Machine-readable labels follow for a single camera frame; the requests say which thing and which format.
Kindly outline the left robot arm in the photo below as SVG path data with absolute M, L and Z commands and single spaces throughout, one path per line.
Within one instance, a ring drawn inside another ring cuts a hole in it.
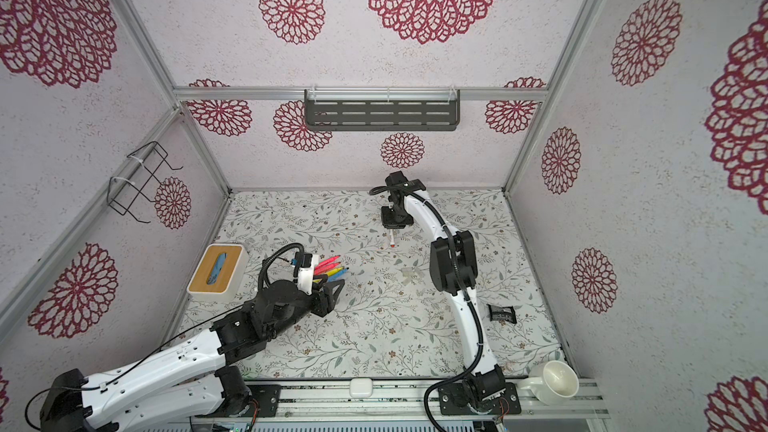
M 252 402 L 238 362 L 263 351 L 307 314 L 332 312 L 344 284 L 322 280 L 302 291 L 290 280 L 277 280 L 173 347 L 107 372 L 62 373 L 42 393 L 38 428 L 140 431 L 183 417 L 237 415 Z

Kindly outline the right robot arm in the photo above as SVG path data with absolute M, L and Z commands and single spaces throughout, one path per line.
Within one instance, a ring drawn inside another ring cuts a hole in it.
M 429 276 L 434 288 L 448 300 L 458 328 L 464 358 L 464 370 L 456 381 L 468 404 L 478 409 L 506 390 L 504 373 L 486 343 L 477 298 L 478 265 L 474 237 L 467 230 L 451 225 L 438 211 L 426 186 L 409 180 L 401 171 L 391 173 L 383 186 L 369 191 L 371 196 L 388 195 L 381 208 L 385 228 L 400 230 L 417 225 L 429 242 Z

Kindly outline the red-pink highlighter pen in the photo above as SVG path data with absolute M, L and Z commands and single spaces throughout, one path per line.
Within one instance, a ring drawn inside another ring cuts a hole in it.
M 314 275 L 317 276 L 317 275 L 323 275 L 323 274 L 330 274 L 331 272 L 337 269 L 339 270 L 342 269 L 342 266 L 339 262 L 334 262 L 334 263 L 324 262 L 322 264 L 319 264 L 315 268 Z

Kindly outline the blue highlighter pen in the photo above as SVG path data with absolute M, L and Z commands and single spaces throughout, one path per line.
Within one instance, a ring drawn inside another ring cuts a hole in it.
M 335 273 L 333 275 L 329 275 L 328 276 L 328 282 L 334 282 L 334 281 L 340 280 L 347 271 L 348 271 L 348 269 L 344 268 L 344 269 L 338 271 L 337 273 Z

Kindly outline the yellow highlighter pen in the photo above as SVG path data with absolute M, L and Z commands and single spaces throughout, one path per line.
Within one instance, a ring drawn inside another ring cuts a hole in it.
M 336 275 L 341 274 L 342 272 L 346 271 L 347 269 L 345 267 L 338 267 L 335 269 L 332 269 L 330 271 L 324 272 L 322 274 L 315 276 L 315 281 L 321 281 L 323 279 L 330 279 L 331 277 L 334 277 Z

